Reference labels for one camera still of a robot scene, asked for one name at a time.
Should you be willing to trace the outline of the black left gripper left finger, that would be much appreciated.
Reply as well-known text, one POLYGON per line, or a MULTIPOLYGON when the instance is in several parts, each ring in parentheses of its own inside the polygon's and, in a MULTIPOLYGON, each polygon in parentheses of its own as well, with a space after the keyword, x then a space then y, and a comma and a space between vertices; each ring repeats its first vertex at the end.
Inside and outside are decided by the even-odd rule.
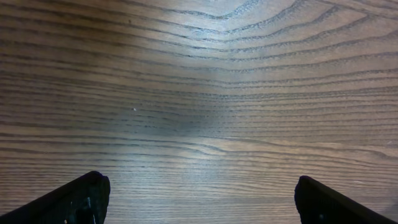
POLYGON ((111 187, 107 176, 91 171, 11 212, 3 224, 103 224, 111 187))

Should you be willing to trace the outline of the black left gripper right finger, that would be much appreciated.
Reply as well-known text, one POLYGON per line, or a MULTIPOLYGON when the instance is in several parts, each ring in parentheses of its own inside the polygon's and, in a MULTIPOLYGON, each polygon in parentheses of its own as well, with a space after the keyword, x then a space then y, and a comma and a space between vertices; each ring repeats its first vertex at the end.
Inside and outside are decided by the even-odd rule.
POLYGON ((294 200, 302 224, 397 224, 306 175, 294 200))

